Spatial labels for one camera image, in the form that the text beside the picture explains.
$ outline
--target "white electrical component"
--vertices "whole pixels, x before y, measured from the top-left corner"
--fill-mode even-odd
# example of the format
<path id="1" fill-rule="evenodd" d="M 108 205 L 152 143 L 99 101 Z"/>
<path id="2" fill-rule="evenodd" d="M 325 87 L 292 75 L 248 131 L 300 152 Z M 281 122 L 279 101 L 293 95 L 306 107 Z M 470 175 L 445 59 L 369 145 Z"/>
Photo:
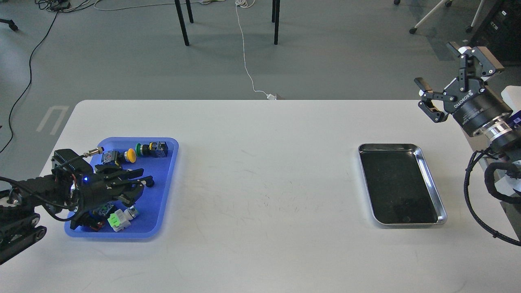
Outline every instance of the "white electrical component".
<path id="1" fill-rule="evenodd" d="M 139 215 L 139 212 L 136 210 L 134 206 L 129 207 L 125 211 L 121 209 L 115 211 L 110 214 L 108 218 L 108 223 L 114 230 L 114 232 L 123 230 L 130 226 L 130 221 L 136 218 Z"/>

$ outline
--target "white cable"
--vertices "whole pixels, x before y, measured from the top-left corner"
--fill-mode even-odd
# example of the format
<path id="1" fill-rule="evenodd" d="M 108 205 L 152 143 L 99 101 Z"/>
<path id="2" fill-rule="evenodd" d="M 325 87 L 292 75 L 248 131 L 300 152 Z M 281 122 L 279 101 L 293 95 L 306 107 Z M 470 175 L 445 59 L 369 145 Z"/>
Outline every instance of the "white cable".
<path id="1" fill-rule="evenodd" d="M 199 3 L 203 4 L 203 5 L 208 5 L 212 2 L 224 2 L 226 0 L 199 0 Z"/>
<path id="2" fill-rule="evenodd" d="M 102 0 L 96 0 L 96 3 L 94 3 L 94 8 L 96 8 L 97 10 L 100 10 L 100 11 L 117 11 L 117 10 L 130 9 L 130 8 L 141 8 L 141 7 L 149 7 L 149 6 L 175 5 L 176 4 L 176 3 L 148 4 L 148 5 L 140 5 L 140 6 L 129 6 L 129 7 L 123 7 L 123 8 L 115 8 L 115 9 L 97 8 L 96 4 L 98 4 L 101 1 Z M 207 4 L 210 4 L 211 2 L 223 2 L 223 1 L 226 1 L 226 0 L 199 0 L 197 2 L 190 2 L 190 4 L 201 3 L 203 5 L 207 5 Z"/>
<path id="3" fill-rule="evenodd" d="M 253 4 L 255 4 L 255 0 L 253 0 L 253 2 L 248 5 L 248 1 L 247 0 L 235 0 L 235 6 L 239 6 L 241 8 L 250 8 L 253 6 Z"/>
<path id="4" fill-rule="evenodd" d="M 241 29 L 241 34 L 242 34 L 242 56 L 244 57 L 244 69 L 246 69 L 246 73 L 248 74 L 248 76 L 250 77 L 251 81 L 252 81 L 252 88 L 253 88 L 253 91 L 254 92 L 261 92 L 261 93 L 264 93 L 266 95 L 266 97 L 269 97 L 269 95 L 265 92 L 265 91 L 258 91 L 255 89 L 255 85 L 253 84 L 253 78 L 252 76 L 250 75 L 250 73 L 248 72 L 248 68 L 246 68 L 246 49 L 245 49 L 245 45 L 244 45 L 244 32 L 242 31 L 242 27 L 241 27 L 241 21 L 239 20 L 239 10 L 237 9 L 237 7 L 239 7 L 239 5 L 236 5 L 235 6 L 235 13 L 237 13 L 237 22 L 239 23 L 239 28 Z"/>

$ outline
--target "stainless steel tray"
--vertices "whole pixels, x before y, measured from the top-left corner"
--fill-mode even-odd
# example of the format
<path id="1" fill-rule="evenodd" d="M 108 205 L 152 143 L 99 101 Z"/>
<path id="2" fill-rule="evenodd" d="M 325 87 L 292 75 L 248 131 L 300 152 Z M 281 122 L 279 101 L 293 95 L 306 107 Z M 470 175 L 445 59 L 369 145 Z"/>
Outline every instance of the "stainless steel tray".
<path id="1" fill-rule="evenodd" d="M 358 154 L 378 223 L 396 228 L 445 223 L 445 208 L 418 146 L 368 143 Z"/>

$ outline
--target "blue tray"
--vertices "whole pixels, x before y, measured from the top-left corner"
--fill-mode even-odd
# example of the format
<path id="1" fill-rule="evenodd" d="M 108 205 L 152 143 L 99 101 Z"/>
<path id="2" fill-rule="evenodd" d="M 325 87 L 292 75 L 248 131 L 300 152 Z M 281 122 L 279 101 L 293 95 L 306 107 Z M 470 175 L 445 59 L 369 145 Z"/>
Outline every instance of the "blue tray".
<path id="1" fill-rule="evenodd" d="M 110 137 L 101 141 L 98 146 L 104 147 L 105 151 L 116 150 L 126 151 L 134 149 L 137 143 L 146 144 L 151 141 L 165 141 L 168 146 L 168 155 L 159 157 L 138 157 L 135 163 L 125 163 L 123 169 L 143 168 L 144 176 L 152 175 L 155 185 L 151 188 L 145 187 L 143 195 L 135 203 L 136 209 L 140 212 L 139 216 L 130 221 L 130 226 L 114 232 L 109 224 L 99 230 L 93 231 L 87 227 L 78 227 L 75 230 L 70 228 L 70 223 L 65 222 L 65 233 L 71 237 L 84 238 L 148 238 L 159 231 L 165 214 L 165 206 L 172 181 L 173 167 L 176 163 L 177 150 L 179 144 L 173 138 L 164 137 Z M 101 155 L 92 157 L 91 165 L 101 163 Z M 119 201 L 115 202 L 116 207 L 125 210 L 126 207 Z"/>

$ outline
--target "green connector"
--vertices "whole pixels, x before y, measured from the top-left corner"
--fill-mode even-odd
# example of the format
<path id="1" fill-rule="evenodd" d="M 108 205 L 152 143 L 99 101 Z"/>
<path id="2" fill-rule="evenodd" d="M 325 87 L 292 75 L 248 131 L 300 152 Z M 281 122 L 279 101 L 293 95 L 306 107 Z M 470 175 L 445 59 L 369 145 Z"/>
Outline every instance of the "green connector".
<path id="1" fill-rule="evenodd" d="M 110 214 L 110 217 L 108 218 L 108 223 L 111 227 L 119 227 L 121 225 L 121 222 L 119 221 L 119 218 L 116 214 Z"/>

